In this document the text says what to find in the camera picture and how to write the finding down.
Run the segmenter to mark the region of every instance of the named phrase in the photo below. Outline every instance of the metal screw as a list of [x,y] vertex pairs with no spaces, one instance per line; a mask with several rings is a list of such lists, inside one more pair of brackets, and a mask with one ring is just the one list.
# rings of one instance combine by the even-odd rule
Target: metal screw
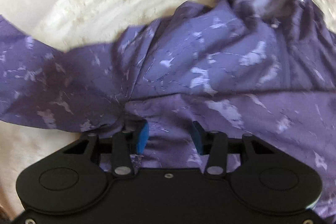
[[26,219],[25,224],[36,224],[36,222],[32,220],[31,218],[28,218]]
[[223,172],[224,170],[220,166],[210,166],[207,168],[207,173],[210,175],[221,175]]
[[171,173],[165,174],[166,179],[172,179],[173,177],[174,177],[174,175],[171,174]]
[[119,166],[119,167],[115,168],[114,172],[117,175],[125,176],[125,175],[128,175],[129,173],[131,173],[131,169],[130,169],[130,167],[127,167],[127,166]]

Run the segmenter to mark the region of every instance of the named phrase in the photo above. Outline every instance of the black robotic gripper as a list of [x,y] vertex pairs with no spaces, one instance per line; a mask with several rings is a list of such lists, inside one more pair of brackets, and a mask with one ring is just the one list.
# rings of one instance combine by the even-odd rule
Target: black robotic gripper
[[[309,166],[253,135],[228,138],[193,122],[190,135],[205,171],[134,171],[146,121],[108,139],[89,134],[25,169],[16,182],[25,211],[13,224],[322,224],[311,209],[322,182]],[[111,172],[100,167],[110,154]],[[241,166],[226,172],[228,154]]]

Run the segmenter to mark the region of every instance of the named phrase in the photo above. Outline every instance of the wrinkled cloth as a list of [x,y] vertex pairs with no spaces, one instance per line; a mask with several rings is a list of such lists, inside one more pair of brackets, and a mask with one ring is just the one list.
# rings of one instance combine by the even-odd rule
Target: wrinkled cloth
[[[249,132],[319,172],[315,211],[336,215],[336,45],[311,0],[261,19],[251,0],[182,4],[115,43],[60,52],[0,18],[0,119],[109,137],[145,118],[143,167],[204,168],[188,134]],[[232,156],[228,168],[239,165]]]

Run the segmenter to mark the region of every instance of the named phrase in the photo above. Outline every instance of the triangular cutout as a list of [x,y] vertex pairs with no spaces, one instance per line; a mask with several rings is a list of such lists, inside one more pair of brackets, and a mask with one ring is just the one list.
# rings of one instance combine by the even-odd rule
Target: triangular cutout
[[88,140],[83,140],[80,143],[78,143],[77,145],[69,148],[68,150],[66,150],[65,152],[63,152],[64,154],[76,154],[76,155],[82,155],[85,152],[85,149],[87,147],[87,145],[89,144]]
[[267,148],[266,146],[262,145],[258,141],[252,141],[252,146],[254,149],[254,152],[256,154],[262,155],[262,154],[274,154],[272,150]]

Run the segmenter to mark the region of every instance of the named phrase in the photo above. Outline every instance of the white fluffy blanket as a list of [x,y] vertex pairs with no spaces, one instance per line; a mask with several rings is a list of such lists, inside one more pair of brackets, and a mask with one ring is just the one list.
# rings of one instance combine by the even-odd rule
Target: white fluffy blanket
[[[186,0],[59,0],[32,35],[61,50],[113,41],[131,24],[143,24],[174,10]],[[194,0],[214,5],[215,0]],[[336,0],[314,0],[336,31]],[[15,181],[28,165],[78,138],[77,134],[0,122],[0,204],[14,217],[22,210]]]

